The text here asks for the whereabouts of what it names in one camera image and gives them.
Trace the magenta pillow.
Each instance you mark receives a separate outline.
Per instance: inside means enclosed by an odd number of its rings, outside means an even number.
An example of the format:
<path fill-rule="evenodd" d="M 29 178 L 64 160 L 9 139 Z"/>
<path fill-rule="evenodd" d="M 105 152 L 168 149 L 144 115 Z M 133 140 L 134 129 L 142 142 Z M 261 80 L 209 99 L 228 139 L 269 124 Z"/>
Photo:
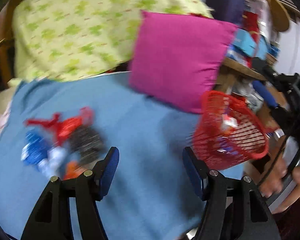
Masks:
<path fill-rule="evenodd" d="M 142 11 L 129 84 L 184 112 L 199 114 L 215 85 L 237 25 L 194 15 Z"/>

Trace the wooden table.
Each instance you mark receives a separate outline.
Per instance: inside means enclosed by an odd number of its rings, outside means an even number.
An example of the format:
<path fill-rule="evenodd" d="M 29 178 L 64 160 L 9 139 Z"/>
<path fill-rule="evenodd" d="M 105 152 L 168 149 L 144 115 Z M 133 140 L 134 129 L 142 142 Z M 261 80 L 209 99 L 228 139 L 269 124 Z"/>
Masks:
<path fill-rule="evenodd" d="M 290 17 L 279 0 L 270 0 L 270 12 L 274 30 L 278 32 L 287 31 L 290 27 Z M 228 93 L 240 77 L 248 80 L 266 80 L 260 73 L 226 57 L 219 68 L 215 90 Z"/>

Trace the white blue wrapper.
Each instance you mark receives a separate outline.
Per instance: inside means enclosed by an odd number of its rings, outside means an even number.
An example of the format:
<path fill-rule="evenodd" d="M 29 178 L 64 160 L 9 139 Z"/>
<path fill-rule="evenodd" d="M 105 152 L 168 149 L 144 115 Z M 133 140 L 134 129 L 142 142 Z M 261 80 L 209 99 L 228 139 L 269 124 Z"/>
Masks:
<path fill-rule="evenodd" d="M 60 177 L 59 169 L 64 163 L 67 151 L 57 146 L 47 152 L 47 158 L 42 159 L 38 164 L 38 170 L 49 180 L 53 176 Z"/>

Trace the red white carton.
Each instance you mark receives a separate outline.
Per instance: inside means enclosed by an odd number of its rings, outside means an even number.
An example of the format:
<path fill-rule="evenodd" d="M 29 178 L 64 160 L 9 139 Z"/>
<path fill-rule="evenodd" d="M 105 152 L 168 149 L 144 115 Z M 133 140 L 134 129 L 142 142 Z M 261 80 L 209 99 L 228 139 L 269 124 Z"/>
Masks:
<path fill-rule="evenodd" d="M 222 115 L 221 131 L 224 134 L 232 133 L 238 127 L 237 120 L 227 114 Z"/>

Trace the light blue cardboard box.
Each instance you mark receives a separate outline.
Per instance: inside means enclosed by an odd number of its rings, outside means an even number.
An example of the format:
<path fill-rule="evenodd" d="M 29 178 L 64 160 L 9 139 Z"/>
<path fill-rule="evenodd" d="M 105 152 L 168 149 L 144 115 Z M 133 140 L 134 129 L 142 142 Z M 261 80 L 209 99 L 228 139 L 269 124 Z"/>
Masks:
<path fill-rule="evenodd" d="M 240 49 L 248 57 L 252 57 L 256 49 L 256 42 L 252 36 L 243 29 L 238 29 L 232 45 Z"/>

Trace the blue bed sheet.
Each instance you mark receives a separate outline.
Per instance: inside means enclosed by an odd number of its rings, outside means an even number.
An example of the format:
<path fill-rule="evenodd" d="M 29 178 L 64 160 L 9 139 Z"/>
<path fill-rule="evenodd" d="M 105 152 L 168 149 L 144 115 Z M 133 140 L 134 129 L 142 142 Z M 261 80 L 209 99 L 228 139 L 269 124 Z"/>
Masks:
<path fill-rule="evenodd" d="M 21 162 L 28 118 L 64 118 L 88 106 L 105 148 L 120 161 L 109 193 L 97 204 L 109 239 L 176 239 L 200 223 L 204 203 L 182 161 L 198 116 L 133 91 L 128 73 L 74 82 L 22 82 L 0 135 L 0 225 L 20 238 L 47 178 Z"/>

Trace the red plastic bag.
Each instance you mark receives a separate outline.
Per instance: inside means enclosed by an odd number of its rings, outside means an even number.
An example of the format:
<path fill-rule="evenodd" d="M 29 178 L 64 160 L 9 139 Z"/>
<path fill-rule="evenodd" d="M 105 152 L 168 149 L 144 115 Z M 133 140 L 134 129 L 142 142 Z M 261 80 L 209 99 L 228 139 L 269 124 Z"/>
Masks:
<path fill-rule="evenodd" d="M 61 113 L 54 113 L 51 119 L 30 118 L 24 121 L 25 126 L 39 126 L 52 134 L 53 141 L 57 146 L 70 137 L 79 126 L 90 126 L 93 124 L 94 111 L 90 107 L 83 107 L 79 115 L 61 120 Z"/>

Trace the black plastic bag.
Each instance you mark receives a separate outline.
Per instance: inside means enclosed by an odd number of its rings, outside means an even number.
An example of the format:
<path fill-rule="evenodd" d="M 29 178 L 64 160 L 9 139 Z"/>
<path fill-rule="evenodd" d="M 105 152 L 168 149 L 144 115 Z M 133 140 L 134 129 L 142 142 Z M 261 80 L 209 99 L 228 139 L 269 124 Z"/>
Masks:
<path fill-rule="evenodd" d="M 104 149 L 100 134 L 91 126 L 78 126 L 68 138 L 72 152 L 79 153 L 79 163 L 87 165 L 96 161 Z"/>

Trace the green clover patterned quilt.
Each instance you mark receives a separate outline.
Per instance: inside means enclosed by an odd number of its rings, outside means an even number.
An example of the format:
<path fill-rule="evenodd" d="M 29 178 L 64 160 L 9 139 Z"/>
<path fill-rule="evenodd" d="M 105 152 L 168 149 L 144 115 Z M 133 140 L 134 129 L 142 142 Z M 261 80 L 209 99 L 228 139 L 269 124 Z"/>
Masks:
<path fill-rule="evenodd" d="M 141 11 L 211 17 L 201 0 L 23 0 L 14 10 L 12 83 L 74 81 L 129 61 Z"/>

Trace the navy blue cushion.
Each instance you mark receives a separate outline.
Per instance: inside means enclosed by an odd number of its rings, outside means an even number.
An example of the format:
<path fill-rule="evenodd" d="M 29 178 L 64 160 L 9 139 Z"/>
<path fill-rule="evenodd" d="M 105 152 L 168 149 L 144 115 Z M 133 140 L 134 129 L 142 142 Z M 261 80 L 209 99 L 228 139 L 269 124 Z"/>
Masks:
<path fill-rule="evenodd" d="M 215 20 L 242 26 L 244 0 L 206 0 L 206 5 L 213 9 L 211 14 Z"/>

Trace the blue plastic bag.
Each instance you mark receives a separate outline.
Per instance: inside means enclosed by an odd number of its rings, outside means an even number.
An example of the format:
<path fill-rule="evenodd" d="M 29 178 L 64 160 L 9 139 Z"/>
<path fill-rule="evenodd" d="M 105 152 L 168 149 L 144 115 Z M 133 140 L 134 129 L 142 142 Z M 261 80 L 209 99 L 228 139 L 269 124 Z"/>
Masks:
<path fill-rule="evenodd" d="M 51 149 L 50 142 L 33 129 L 26 133 L 25 146 L 21 151 L 21 161 L 26 165 L 38 165 L 42 160 L 48 159 L 48 152 Z"/>

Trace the orange trash piece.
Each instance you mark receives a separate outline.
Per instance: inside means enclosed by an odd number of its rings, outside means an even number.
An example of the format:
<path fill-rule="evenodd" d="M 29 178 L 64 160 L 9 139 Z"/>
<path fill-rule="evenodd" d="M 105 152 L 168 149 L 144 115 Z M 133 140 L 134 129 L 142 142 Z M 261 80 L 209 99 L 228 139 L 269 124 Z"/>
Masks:
<path fill-rule="evenodd" d="M 65 166 L 65 174 L 63 176 L 63 180 L 77 178 L 87 169 L 79 166 L 78 162 L 70 161 Z"/>

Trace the red plastic mesh basket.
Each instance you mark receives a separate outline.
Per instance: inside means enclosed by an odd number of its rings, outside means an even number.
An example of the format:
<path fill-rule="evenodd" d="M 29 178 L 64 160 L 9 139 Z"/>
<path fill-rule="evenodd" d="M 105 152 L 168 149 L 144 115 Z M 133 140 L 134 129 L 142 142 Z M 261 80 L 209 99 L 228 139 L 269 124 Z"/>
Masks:
<path fill-rule="evenodd" d="M 237 120 L 238 127 L 230 134 L 221 131 L 223 114 Z M 226 170 L 263 158 L 268 148 L 264 127 L 245 102 L 215 90 L 202 95 L 202 115 L 192 139 L 197 159 L 210 169 Z"/>

